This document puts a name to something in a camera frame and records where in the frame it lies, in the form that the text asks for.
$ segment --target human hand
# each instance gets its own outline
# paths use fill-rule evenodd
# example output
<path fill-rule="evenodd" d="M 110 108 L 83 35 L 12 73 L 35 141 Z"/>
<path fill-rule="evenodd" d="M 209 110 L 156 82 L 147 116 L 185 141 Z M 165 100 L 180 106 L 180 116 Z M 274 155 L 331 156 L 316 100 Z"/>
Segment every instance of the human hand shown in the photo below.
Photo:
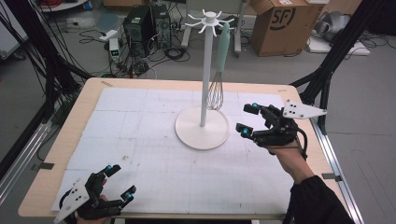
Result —
<path fill-rule="evenodd" d="M 294 183 L 300 184 L 303 180 L 314 176 L 311 168 L 301 155 L 296 141 L 282 147 L 267 147 L 267 149 L 276 154 L 283 169 L 294 179 Z"/>
<path fill-rule="evenodd" d="M 105 202 L 108 201 L 108 199 L 105 195 L 101 195 L 99 198 Z M 82 217 L 78 217 L 77 224 L 105 224 L 109 219 L 110 219 L 110 217 L 101 217 L 101 218 L 98 218 L 95 220 L 88 220 L 88 219 L 84 219 Z"/>

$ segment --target concrete floor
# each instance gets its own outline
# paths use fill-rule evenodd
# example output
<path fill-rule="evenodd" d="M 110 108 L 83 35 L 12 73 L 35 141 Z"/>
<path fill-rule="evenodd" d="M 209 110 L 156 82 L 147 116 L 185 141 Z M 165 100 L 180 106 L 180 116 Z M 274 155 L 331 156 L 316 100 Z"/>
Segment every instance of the concrete floor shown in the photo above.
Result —
<path fill-rule="evenodd" d="M 244 28 L 252 28 L 246 22 Z M 107 53 L 103 44 L 80 44 L 78 33 L 64 34 L 70 52 L 88 71 L 106 69 Z M 388 36 L 396 45 L 396 37 Z M 156 78 L 201 80 L 204 40 L 193 34 L 184 63 L 156 65 Z M 365 223 L 389 224 L 396 220 L 396 49 L 378 46 L 369 56 L 352 56 L 336 70 L 330 90 L 327 132 L 333 149 Z M 225 82 L 289 84 L 316 68 L 325 54 L 304 51 L 295 57 L 257 57 L 251 46 L 242 48 L 239 58 L 230 52 L 223 73 Z M 155 78 L 149 71 L 145 77 Z M 43 92 L 28 60 L 0 63 L 0 159 L 12 147 L 21 131 L 43 104 Z M 45 157 L 51 139 L 40 151 Z M 1 223 L 52 223 L 50 218 L 20 217 L 18 208 L 32 183 L 39 160 L 34 157 L 0 209 Z"/>

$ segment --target round white base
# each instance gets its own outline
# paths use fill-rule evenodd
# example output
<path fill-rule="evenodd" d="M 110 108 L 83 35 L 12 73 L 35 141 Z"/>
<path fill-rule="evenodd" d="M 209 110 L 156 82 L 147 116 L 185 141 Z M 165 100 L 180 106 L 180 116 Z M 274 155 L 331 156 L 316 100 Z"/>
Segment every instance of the round white base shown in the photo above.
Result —
<path fill-rule="evenodd" d="M 189 147 L 212 149 L 227 140 L 230 125 L 220 111 L 207 110 L 205 127 L 201 127 L 201 107 L 197 106 L 185 109 L 178 115 L 176 133 Z"/>

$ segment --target robotic hand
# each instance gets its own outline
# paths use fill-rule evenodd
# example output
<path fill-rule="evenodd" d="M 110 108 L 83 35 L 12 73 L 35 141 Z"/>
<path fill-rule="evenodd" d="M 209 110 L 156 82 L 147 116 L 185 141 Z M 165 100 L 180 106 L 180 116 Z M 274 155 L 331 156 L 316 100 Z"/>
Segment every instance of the robotic hand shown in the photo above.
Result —
<path fill-rule="evenodd" d="M 256 115 L 260 113 L 265 119 L 265 126 L 268 130 L 253 132 L 253 128 L 236 123 L 235 129 L 241 133 L 242 137 L 252 140 L 259 147 L 282 147 L 296 140 L 305 159 L 307 157 L 307 137 L 294 119 L 309 119 L 327 113 L 325 110 L 290 100 L 280 110 L 273 105 L 263 106 L 254 103 L 252 105 L 246 104 L 244 111 Z M 301 147 L 297 133 L 302 134 L 304 147 Z"/>
<path fill-rule="evenodd" d="M 68 224 L 76 224 L 77 219 L 74 215 L 76 211 L 84 219 L 119 216 L 121 210 L 134 199 L 136 187 L 133 185 L 123 192 L 122 200 L 105 202 L 100 198 L 100 194 L 106 176 L 111 177 L 120 169 L 118 165 L 108 165 L 102 171 L 91 174 L 85 185 L 81 179 L 78 179 L 73 188 L 67 191 L 60 200 L 61 211 L 53 222 L 57 224 L 64 220 Z"/>

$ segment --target computer tower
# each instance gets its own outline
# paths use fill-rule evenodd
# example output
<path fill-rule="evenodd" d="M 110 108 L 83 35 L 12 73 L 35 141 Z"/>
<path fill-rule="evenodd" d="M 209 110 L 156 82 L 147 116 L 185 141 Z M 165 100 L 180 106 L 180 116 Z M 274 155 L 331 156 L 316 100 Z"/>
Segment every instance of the computer tower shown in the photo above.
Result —
<path fill-rule="evenodd" d="M 133 6 L 124 19 L 123 29 L 131 55 L 147 57 L 149 55 L 149 41 L 154 37 L 151 10 L 148 6 Z"/>
<path fill-rule="evenodd" d="M 171 18 L 164 4 L 151 7 L 154 20 L 155 33 L 157 34 L 157 48 L 166 49 L 172 47 Z"/>

